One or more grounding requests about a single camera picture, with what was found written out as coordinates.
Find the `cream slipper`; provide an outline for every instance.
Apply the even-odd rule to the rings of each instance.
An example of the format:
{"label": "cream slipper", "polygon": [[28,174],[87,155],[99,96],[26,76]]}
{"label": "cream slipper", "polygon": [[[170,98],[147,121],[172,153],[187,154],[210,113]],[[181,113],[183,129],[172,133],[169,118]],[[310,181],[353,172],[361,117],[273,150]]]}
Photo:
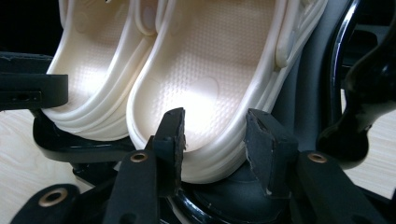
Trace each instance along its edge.
{"label": "cream slipper", "polygon": [[154,44],[157,1],[61,2],[64,34],[48,74],[69,75],[69,102],[43,111],[75,135],[125,137],[127,96]]}
{"label": "cream slipper", "polygon": [[182,180],[209,183],[246,159],[249,108],[271,111],[327,0],[168,0],[127,105],[144,148],[163,113],[186,110]]}

